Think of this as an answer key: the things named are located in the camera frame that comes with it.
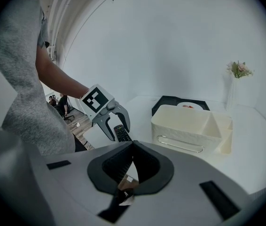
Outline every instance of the box handle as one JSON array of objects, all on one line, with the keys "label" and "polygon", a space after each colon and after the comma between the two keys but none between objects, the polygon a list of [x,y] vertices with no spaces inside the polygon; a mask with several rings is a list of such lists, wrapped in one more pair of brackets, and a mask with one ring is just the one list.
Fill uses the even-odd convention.
[{"label": "box handle", "polygon": [[187,151],[195,152],[195,153],[200,153],[204,149],[201,145],[195,145],[195,144],[179,141],[176,139],[171,139],[165,136],[157,136],[157,140],[160,143],[171,145],[171,146],[181,148]]}]

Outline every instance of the white vase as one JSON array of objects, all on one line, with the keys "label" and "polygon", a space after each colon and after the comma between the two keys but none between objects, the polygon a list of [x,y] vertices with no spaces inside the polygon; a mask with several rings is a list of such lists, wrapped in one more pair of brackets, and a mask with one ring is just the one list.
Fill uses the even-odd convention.
[{"label": "white vase", "polygon": [[238,93],[238,84],[240,79],[235,78],[234,75],[231,75],[231,85],[228,91],[227,103],[226,103],[226,111],[231,112],[232,109],[237,104],[237,93]]}]

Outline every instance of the remote control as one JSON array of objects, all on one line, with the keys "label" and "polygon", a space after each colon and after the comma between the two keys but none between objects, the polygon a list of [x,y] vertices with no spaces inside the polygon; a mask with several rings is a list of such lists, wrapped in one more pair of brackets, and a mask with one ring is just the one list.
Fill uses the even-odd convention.
[{"label": "remote control", "polygon": [[119,142],[132,141],[123,125],[116,126],[114,131]]}]

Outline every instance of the gray t-shirt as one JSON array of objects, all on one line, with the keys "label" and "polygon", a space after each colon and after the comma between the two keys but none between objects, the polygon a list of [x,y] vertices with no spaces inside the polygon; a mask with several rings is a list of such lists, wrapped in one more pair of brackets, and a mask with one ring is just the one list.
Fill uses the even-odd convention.
[{"label": "gray t-shirt", "polygon": [[1,13],[0,71],[18,93],[2,127],[42,155],[72,153],[73,134],[46,101],[35,66],[37,45],[43,47],[46,38],[39,0],[12,0]]}]

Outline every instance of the seated person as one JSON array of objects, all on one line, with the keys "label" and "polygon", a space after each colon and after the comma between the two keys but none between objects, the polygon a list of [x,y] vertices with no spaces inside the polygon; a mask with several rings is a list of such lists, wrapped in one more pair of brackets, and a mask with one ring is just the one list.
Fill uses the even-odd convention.
[{"label": "seated person", "polygon": [[59,100],[58,106],[55,108],[61,116],[67,117],[68,106],[67,106],[67,95],[60,94],[61,99]]},{"label": "seated person", "polygon": [[56,106],[56,105],[57,105],[57,102],[53,99],[52,96],[50,96],[48,99],[49,99],[49,103],[50,103],[52,106]]}]

